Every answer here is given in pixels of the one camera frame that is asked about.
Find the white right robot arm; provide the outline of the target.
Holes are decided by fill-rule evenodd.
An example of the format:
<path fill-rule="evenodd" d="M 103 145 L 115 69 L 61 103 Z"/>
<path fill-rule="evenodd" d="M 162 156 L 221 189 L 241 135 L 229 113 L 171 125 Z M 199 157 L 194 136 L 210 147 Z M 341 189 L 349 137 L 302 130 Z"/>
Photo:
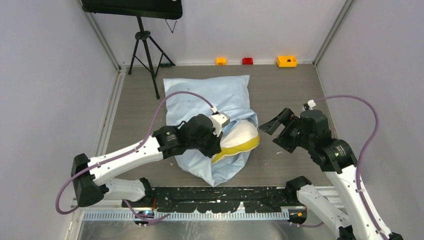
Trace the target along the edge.
<path fill-rule="evenodd" d="M 308 152 L 312 161 L 333 184 L 345 212 L 318 192 L 305 176 L 285 184 L 285 198 L 291 205 L 300 203 L 312 210 L 332 230 L 338 240 L 401 240 L 378 214 L 361 177 L 357 176 L 359 162 L 350 145 L 332 137 L 327 116 L 320 110 L 308 109 L 296 116 L 285 108 L 259 129 L 272 135 L 279 126 L 284 128 L 273 139 L 282 149 L 292 153 L 297 147 Z"/>

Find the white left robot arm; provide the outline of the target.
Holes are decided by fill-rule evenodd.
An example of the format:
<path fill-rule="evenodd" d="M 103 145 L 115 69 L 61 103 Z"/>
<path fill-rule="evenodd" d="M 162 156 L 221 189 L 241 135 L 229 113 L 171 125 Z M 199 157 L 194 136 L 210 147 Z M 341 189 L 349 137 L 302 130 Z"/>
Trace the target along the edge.
<path fill-rule="evenodd" d="M 102 156 L 74 157 L 72 184 L 78 207 L 89 207 L 102 200 L 127 200 L 148 207 L 153 191 L 145 179 L 123 180 L 116 177 L 139 166 L 198 150 L 212 158 L 221 152 L 223 128 L 230 118 L 223 113 L 199 114 L 179 125 L 166 125 L 147 139 Z"/>

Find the light blue pillowcase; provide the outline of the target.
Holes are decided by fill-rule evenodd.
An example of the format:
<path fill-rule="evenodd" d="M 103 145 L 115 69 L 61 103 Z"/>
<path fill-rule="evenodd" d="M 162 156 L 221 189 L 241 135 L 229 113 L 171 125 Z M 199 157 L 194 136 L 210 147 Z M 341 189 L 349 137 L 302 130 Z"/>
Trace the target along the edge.
<path fill-rule="evenodd" d="M 177 125 L 198 114 L 212 114 L 206 102 L 190 94 L 195 93 L 207 99 L 220 113 L 230 117 L 230 123 L 222 130 L 222 137 L 241 120 L 250 121 L 258 130 L 258 116 L 250 105 L 249 80 L 249 75 L 208 79 L 165 78 L 164 92 L 169 97 L 166 100 L 166 124 Z M 226 157 L 214 164 L 212 158 L 204 156 L 198 150 L 187 150 L 175 159 L 182 170 L 216 187 L 229 181 L 245 167 L 251 151 Z"/>

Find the white pillow with yellow trim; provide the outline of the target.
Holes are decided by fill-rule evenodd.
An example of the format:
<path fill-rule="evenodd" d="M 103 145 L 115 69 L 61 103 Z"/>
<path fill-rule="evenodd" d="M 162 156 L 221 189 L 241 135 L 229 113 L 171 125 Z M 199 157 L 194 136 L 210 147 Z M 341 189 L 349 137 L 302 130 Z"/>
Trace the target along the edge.
<path fill-rule="evenodd" d="M 221 138 L 221 152 L 212 157 L 211 163 L 215 164 L 226 157 L 249 152 L 259 143 L 260 134 L 257 127 L 249 120 L 243 119 Z"/>

